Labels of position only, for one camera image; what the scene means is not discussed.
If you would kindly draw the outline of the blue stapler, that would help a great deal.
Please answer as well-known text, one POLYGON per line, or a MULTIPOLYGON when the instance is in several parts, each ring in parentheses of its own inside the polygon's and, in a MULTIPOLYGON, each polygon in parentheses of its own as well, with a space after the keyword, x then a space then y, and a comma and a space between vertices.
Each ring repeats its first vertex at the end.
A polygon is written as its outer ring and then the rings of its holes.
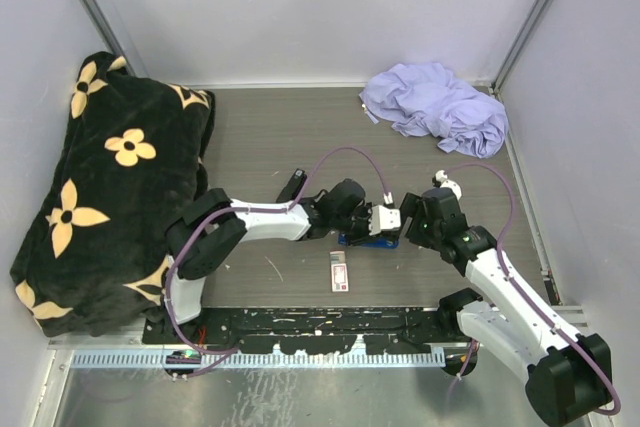
POLYGON ((352 241, 347 235, 340 233, 338 235, 338 243, 343 246, 362 246, 367 248, 395 249, 399 245, 398 240, 388 240, 382 237, 369 237, 365 240, 352 241))

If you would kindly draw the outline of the black stapler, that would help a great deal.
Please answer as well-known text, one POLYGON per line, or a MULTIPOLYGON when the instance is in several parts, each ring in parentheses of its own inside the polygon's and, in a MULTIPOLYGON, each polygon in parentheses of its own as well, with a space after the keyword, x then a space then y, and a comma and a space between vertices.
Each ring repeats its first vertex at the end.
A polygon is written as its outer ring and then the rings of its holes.
POLYGON ((276 198, 277 203, 285 203, 294 200, 300 193, 307 180, 306 172, 303 169, 296 169, 291 175, 286 185, 282 188, 276 198))

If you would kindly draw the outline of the red white staple box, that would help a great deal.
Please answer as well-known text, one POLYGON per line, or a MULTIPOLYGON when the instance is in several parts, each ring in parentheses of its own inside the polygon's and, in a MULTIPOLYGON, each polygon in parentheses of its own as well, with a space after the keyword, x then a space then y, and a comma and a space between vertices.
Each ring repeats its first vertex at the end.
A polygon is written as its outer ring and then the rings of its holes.
POLYGON ((346 263, 346 254, 344 251, 331 251, 330 273, 331 273, 331 291, 333 293, 342 293, 349 291, 348 268, 346 263))

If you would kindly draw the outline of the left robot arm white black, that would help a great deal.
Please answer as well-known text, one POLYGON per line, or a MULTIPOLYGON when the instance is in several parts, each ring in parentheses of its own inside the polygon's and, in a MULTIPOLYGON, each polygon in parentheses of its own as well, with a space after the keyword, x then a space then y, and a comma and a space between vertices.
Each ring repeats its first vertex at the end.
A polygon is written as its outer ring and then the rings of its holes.
POLYGON ((178 343, 197 337, 206 278, 240 243, 315 240, 336 231, 359 245, 381 235, 385 207, 367 202, 360 184, 345 179, 329 191, 298 198, 306 180, 304 171, 296 171, 271 204, 242 202, 212 189, 171 223, 166 240, 179 265, 168 280, 171 313, 164 330, 170 337, 178 343))

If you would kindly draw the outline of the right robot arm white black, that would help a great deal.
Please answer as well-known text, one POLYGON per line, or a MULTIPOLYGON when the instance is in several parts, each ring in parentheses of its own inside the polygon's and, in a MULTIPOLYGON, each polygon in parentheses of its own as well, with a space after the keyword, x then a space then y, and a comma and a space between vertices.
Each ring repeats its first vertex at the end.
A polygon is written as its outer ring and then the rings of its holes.
POLYGON ((449 188, 408 193, 401 207, 406 237, 437 252, 471 287, 439 301, 444 337, 483 345, 523 383, 534 412, 548 426, 618 408, 611 351, 585 335, 533 290, 485 228, 471 226, 449 188))

